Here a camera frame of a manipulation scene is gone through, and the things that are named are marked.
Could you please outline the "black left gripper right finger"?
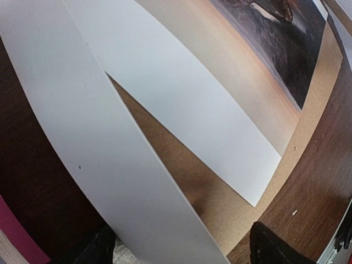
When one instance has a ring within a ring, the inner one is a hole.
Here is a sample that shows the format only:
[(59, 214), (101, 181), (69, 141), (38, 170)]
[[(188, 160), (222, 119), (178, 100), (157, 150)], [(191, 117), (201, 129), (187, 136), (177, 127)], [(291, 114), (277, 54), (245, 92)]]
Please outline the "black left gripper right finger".
[(250, 261), (252, 264), (315, 264), (278, 237), (262, 222), (250, 229)]

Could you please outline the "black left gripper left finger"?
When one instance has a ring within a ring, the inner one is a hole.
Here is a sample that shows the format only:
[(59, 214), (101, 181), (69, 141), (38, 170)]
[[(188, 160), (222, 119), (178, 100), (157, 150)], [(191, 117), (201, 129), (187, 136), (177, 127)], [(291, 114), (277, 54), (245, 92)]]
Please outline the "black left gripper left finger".
[(73, 263), (113, 263), (116, 235), (108, 226), (99, 227), (80, 250)]

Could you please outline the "light wood picture frame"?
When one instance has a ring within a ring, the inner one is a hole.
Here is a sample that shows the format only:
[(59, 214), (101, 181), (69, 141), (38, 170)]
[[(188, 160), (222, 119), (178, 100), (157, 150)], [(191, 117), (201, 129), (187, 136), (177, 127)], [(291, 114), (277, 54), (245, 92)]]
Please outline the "light wood picture frame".
[(51, 259), (35, 243), (1, 199), (1, 263), (49, 263)]

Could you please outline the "dark painting photo print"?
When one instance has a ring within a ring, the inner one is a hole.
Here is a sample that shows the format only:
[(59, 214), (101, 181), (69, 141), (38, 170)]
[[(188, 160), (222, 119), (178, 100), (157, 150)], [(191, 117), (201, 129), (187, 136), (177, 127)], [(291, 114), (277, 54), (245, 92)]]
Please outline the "dark painting photo print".
[(65, 1), (103, 71), (250, 205), (312, 83), (320, 1)]

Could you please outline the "white mat board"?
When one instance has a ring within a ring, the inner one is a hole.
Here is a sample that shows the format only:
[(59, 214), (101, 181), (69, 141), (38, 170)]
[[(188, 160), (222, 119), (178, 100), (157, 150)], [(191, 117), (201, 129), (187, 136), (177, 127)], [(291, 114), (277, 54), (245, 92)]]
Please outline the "white mat board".
[(1, 1), (1, 39), (49, 142), (142, 263), (227, 263), (62, 1)]

